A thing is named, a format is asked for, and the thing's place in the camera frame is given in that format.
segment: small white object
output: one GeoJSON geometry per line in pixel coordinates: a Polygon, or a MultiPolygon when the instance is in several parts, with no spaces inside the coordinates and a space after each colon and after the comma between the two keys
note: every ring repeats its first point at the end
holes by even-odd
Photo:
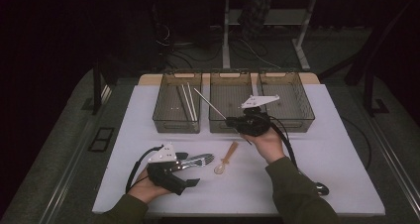
{"type": "Polygon", "coordinates": [[[176,154],[171,143],[164,145],[148,160],[149,163],[165,163],[173,161],[176,161],[176,154]]]}
{"type": "Polygon", "coordinates": [[[251,108],[251,107],[258,107],[269,102],[273,102],[275,100],[280,99],[278,95],[275,96],[253,96],[251,95],[250,98],[241,105],[242,108],[251,108]]]}

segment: spoon handle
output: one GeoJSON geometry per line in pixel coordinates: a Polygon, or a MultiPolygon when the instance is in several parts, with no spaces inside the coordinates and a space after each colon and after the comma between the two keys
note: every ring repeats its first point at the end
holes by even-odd
{"type": "Polygon", "coordinates": [[[237,142],[233,142],[231,147],[229,148],[228,153],[226,154],[225,158],[222,159],[222,162],[225,164],[229,163],[229,158],[231,157],[231,155],[234,153],[234,151],[237,149],[238,147],[238,143],[237,142]]]}

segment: green sleeve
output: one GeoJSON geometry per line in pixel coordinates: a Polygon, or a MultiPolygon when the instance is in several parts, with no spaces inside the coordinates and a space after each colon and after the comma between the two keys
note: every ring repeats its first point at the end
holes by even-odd
{"type": "Polygon", "coordinates": [[[94,223],[139,224],[148,209],[143,201],[129,194],[124,194],[111,210],[100,214],[94,223]]]}
{"type": "Polygon", "coordinates": [[[315,184],[300,174],[289,158],[265,168],[271,177],[272,198],[284,223],[340,223],[330,204],[318,195],[315,184]]]}

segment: person's right hand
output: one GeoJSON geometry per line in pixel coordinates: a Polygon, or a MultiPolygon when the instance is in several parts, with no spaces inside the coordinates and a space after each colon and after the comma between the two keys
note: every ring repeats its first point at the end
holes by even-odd
{"type": "Polygon", "coordinates": [[[241,137],[254,143],[260,155],[266,160],[268,164],[271,164],[272,162],[285,157],[281,139],[272,128],[269,128],[266,133],[258,137],[244,134],[241,134],[241,137]]]}

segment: background table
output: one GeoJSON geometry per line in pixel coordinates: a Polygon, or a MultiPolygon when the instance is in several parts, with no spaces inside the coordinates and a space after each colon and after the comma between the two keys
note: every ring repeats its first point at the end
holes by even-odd
{"type": "MultiPolygon", "coordinates": [[[[196,187],[186,188],[181,196],[170,194],[155,200],[150,205],[150,216],[277,215],[271,200],[271,181],[264,170],[264,159],[254,146],[237,134],[211,134],[206,103],[201,106],[199,134],[159,134],[156,131],[152,114],[158,98],[158,86],[153,83],[146,85],[148,79],[156,83],[156,79],[151,77],[158,81],[159,75],[146,76],[145,80],[142,78],[133,91],[93,212],[101,213],[114,206],[124,194],[135,161],[146,150],[172,143],[177,152],[188,152],[191,156],[212,153],[216,159],[207,167],[177,172],[176,175],[182,179],[201,180],[196,187]],[[233,141],[238,141],[240,146],[231,157],[231,163],[225,173],[215,174],[213,168],[233,141]]],[[[330,188],[330,194],[324,198],[339,215],[383,215],[383,204],[326,87],[322,84],[305,84],[304,87],[316,119],[307,133],[289,134],[299,167],[311,179],[330,188]]],[[[209,95],[206,79],[203,79],[203,94],[206,97],[209,95]]]]}

